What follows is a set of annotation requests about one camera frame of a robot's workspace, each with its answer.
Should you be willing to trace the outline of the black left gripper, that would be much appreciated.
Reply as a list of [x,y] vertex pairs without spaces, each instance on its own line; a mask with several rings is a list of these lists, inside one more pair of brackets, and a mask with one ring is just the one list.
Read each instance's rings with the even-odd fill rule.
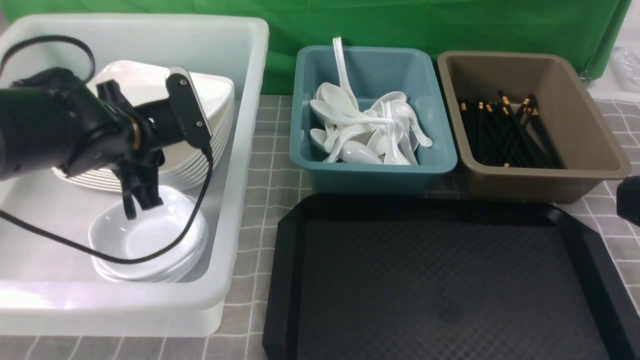
[[119,173],[125,216],[137,218],[134,197],[144,211],[163,205],[159,192],[159,168],[165,163],[163,146],[168,145],[170,107],[167,96],[133,105],[116,80],[96,85],[97,96],[132,128],[125,155],[107,166]]

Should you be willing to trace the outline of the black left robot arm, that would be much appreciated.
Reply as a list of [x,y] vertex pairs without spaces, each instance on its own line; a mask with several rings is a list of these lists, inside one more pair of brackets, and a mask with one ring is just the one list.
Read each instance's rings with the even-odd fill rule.
[[109,169],[125,215],[163,204],[157,129],[108,80],[95,95],[69,69],[41,71],[1,90],[1,180],[57,168],[67,178]]

